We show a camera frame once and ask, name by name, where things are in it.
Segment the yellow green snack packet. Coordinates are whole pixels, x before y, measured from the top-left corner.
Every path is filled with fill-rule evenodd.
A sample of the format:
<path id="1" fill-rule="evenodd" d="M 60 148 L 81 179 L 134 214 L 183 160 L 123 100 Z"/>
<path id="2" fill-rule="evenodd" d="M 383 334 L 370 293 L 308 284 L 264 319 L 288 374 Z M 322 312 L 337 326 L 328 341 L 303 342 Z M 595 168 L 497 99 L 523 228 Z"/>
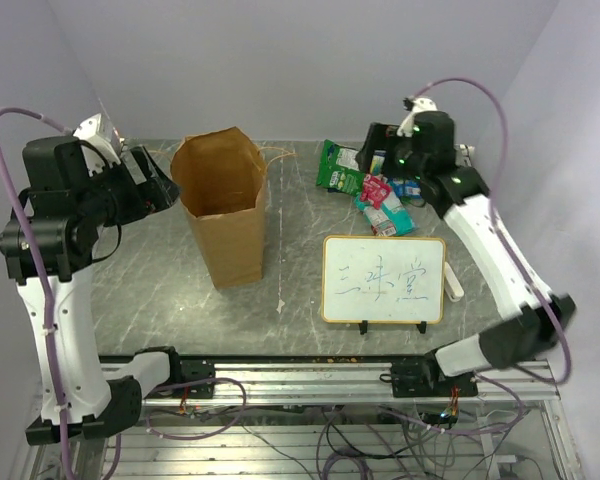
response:
<path id="1" fill-rule="evenodd" d="M 366 174 L 379 175 L 385 160 L 385 152 L 376 150 L 366 170 L 361 170 L 356 161 L 357 150 L 335 145 L 328 155 L 329 173 L 326 176 L 328 189 L 338 193 L 357 196 L 362 192 Z"/>

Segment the red snack packet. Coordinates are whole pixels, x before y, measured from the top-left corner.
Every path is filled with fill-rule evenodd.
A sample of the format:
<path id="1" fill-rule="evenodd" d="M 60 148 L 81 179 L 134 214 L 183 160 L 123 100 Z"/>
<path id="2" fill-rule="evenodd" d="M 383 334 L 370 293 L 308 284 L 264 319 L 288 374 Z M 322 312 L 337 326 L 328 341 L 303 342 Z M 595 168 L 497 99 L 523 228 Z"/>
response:
<path id="1" fill-rule="evenodd" d="M 363 179 L 360 201 L 368 203 L 375 209 L 380 209 L 391 192 L 392 188 L 382 176 L 366 174 Z"/>

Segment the green POES snack packet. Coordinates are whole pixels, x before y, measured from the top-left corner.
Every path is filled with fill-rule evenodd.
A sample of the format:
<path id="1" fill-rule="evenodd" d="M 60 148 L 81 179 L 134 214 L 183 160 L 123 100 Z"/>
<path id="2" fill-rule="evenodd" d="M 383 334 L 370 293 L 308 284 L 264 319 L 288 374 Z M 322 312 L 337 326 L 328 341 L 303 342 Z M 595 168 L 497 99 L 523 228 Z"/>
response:
<path id="1" fill-rule="evenodd" d="M 355 198 L 355 205 L 363 213 L 375 236 L 404 236 L 416 230 L 416 224 L 400 199 L 390 193 L 376 209 L 361 196 Z"/>

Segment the green Chiuba chips bag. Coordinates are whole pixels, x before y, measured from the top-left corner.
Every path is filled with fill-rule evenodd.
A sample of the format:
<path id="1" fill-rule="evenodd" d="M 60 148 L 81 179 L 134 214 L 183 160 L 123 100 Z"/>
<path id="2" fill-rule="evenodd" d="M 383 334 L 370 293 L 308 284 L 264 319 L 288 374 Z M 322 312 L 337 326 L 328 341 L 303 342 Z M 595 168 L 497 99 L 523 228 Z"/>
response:
<path id="1" fill-rule="evenodd" d="M 329 191 L 358 197 L 363 191 L 365 171 L 359 170 L 358 151 L 325 140 L 321 152 L 316 185 Z"/>

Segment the brown paper bag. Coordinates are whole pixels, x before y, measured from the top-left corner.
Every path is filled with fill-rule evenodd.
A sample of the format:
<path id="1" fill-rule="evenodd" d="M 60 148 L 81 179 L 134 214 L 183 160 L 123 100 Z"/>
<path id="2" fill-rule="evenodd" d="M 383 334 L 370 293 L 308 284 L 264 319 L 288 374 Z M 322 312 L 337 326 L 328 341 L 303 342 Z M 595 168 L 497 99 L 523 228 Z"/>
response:
<path id="1" fill-rule="evenodd" d="M 171 177 L 215 288 L 262 279 L 268 167 L 239 128 L 187 136 Z"/>

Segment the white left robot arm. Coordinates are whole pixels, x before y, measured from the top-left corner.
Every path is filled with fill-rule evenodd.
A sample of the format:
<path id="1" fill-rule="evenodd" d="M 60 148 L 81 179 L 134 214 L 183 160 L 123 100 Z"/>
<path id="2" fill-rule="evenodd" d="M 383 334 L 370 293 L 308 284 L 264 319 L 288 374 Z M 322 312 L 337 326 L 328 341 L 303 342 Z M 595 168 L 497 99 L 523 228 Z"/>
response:
<path id="1" fill-rule="evenodd" d="M 112 375 L 98 355 L 91 293 L 100 230 L 164 211 L 179 195 L 146 148 L 129 154 L 142 182 L 108 145 L 55 136 L 23 149 L 29 185 L 0 234 L 0 251 L 29 316 L 43 383 L 41 412 L 25 432 L 31 445 L 111 437 L 138 421 L 154 390 L 172 397 L 183 387 L 171 346 L 140 350 Z"/>

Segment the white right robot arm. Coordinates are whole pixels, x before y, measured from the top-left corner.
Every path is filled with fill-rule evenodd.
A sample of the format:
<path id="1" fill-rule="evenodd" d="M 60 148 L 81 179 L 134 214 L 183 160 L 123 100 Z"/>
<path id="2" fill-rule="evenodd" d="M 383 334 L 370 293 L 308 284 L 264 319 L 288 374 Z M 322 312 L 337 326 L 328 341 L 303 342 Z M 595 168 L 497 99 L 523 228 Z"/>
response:
<path id="1" fill-rule="evenodd" d="M 572 356 L 565 329 L 574 300 L 558 295 L 532 269 L 496 212 L 494 193 L 477 170 L 457 164 L 455 123 L 442 111 L 411 112 L 400 125 L 370 124 L 356 161 L 370 171 L 384 155 L 383 175 L 415 181 L 421 198 L 462 241 L 484 277 L 501 320 L 469 338 L 435 350 L 420 373 L 430 394 L 445 394 L 456 376 L 487 369 L 520 368 L 522 362 L 561 346 L 565 368 Z"/>

